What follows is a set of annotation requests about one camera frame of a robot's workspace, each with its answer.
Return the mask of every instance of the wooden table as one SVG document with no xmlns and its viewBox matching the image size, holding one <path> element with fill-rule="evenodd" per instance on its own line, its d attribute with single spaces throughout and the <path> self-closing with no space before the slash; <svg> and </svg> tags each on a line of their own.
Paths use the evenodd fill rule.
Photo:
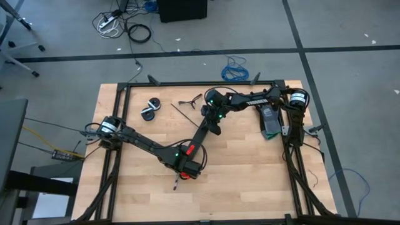
<svg viewBox="0 0 400 225">
<path fill-rule="evenodd" d="M 300 81 L 285 81 L 292 88 L 301 88 Z M 100 87 L 93 122 L 100 123 L 113 113 L 117 84 Z M 265 86 L 231 86 L 240 93 L 261 91 Z M 196 124 L 203 117 L 200 108 L 204 99 L 190 101 L 210 86 L 133 87 L 127 112 L 127 125 L 160 144 L 192 138 L 197 127 L 175 110 L 177 106 Z M 121 95 L 119 116 L 124 94 Z M 150 98 L 161 100 L 161 109 L 153 121 L 145 121 L 140 111 Z M 307 110 L 305 126 L 312 125 Z M 228 219 L 276 219 L 290 213 L 296 217 L 288 168 L 282 159 L 280 136 L 266 141 L 259 128 L 259 116 L 253 107 L 230 112 L 219 124 L 220 136 L 209 133 L 203 144 L 208 164 L 198 179 L 180 181 L 173 191 L 175 173 L 164 167 L 151 154 L 129 144 L 122 147 L 114 222 L 133 221 L 198 221 Z M 306 136 L 304 142 L 318 148 L 317 141 Z M 86 155 L 97 146 L 88 146 Z M 99 189 L 105 150 L 99 149 L 83 165 L 72 218 L 78 218 L 91 203 Z M 310 188 L 332 212 L 336 212 L 323 160 L 319 152 L 307 146 L 301 148 Z M 201 151 L 195 160 L 201 161 Z M 299 187 L 303 212 L 307 213 L 304 194 Z M 106 217 L 109 193 L 104 198 L 102 218 Z"/>
</svg>

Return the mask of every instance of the black metal frame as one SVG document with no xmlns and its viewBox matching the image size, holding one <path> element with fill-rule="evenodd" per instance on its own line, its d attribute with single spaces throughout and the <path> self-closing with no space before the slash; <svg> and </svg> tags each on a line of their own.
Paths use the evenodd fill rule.
<svg viewBox="0 0 400 225">
<path fill-rule="evenodd" d="M 243 81 L 243 82 L 221 82 L 221 81 L 215 81 L 215 82 L 164 82 L 161 83 L 161 86 L 230 86 L 230 85 L 250 85 L 250 82 Z M 258 81 L 257 85 L 277 85 L 284 87 L 285 83 L 284 80 L 275 80 L 275 81 Z M 117 93 L 116 93 L 116 98 L 114 102 L 114 109 L 112 111 L 113 116 L 118 115 L 118 109 L 119 105 L 121 103 L 121 94 L 123 90 L 125 90 L 125 99 L 124 99 L 124 106 L 122 109 L 122 118 L 126 120 L 127 114 L 128 114 L 128 106 L 129 106 L 129 97 L 130 97 L 130 92 L 131 88 L 135 87 L 155 87 L 156 85 L 152 83 L 118 83 L 117 85 Z M 288 98 L 285 96 L 284 97 L 285 102 L 288 102 Z M 290 117 L 288 116 L 288 126 L 290 126 L 291 121 Z M 284 126 L 284 121 L 282 117 L 282 112 L 279 113 L 279 122 L 281 123 L 282 126 Z M 201 132 L 200 129 L 197 130 L 196 134 L 194 135 L 193 139 L 200 141 L 200 143 L 203 141 L 207 133 L 207 130 L 205 132 Z M 282 137 L 282 143 L 284 144 L 284 152 L 286 155 L 286 158 L 290 157 L 291 153 L 289 152 L 289 146 L 285 145 L 283 142 L 283 137 Z M 116 151 L 116 161 L 114 163 L 120 163 L 121 160 L 121 151 Z M 295 154 L 296 154 L 296 161 L 297 161 L 297 166 L 300 170 L 300 176 L 302 179 L 306 182 L 307 184 L 307 177 L 306 173 L 304 170 L 304 164 L 303 164 L 303 159 L 301 157 L 299 149 L 295 149 Z M 101 175 L 101 185 L 100 187 L 104 184 L 105 180 L 107 179 L 108 176 L 108 170 L 109 170 L 109 163 L 111 159 L 111 152 L 107 151 L 106 152 L 106 157 L 104 159 L 104 165 L 103 165 L 103 170 L 102 170 L 102 175 Z M 289 172 L 289 178 L 290 178 L 290 183 L 291 183 L 291 189 L 292 189 L 292 194 L 293 194 L 293 199 L 294 199 L 294 206 L 296 210 L 297 216 L 303 215 L 303 210 L 301 208 L 301 203 L 300 203 L 300 197 L 299 197 L 299 191 L 298 187 L 296 184 L 296 180 L 291 175 Z M 114 210 L 114 204 L 115 204 L 115 196 L 116 196 L 116 187 L 117 187 L 118 180 L 115 179 L 114 182 L 112 183 L 111 186 L 111 194 L 109 198 L 109 204 L 108 204 L 108 209 L 107 209 L 107 218 L 106 219 L 113 219 L 113 210 Z M 309 198 L 305 196 L 306 199 L 306 204 L 307 204 L 307 210 L 310 215 L 314 215 L 314 209 L 313 205 L 311 204 Z M 95 220 L 101 219 L 101 212 L 103 210 L 103 201 L 99 204 L 99 206 L 96 209 L 95 213 Z M 212 224 L 282 224 L 285 223 L 286 219 L 246 219 L 246 220 L 227 220 L 227 221 L 212 221 Z M 129 223 L 115 223 L 115 224 L 146 224 L 147 222 L 129 222 Z M 206 221 L 200 221 L 200 224 L 207 224 Z M 174 221 L 174 222 L 149 222 L 147 224 L 199 224 L 199 221 Z"/>
</svg>

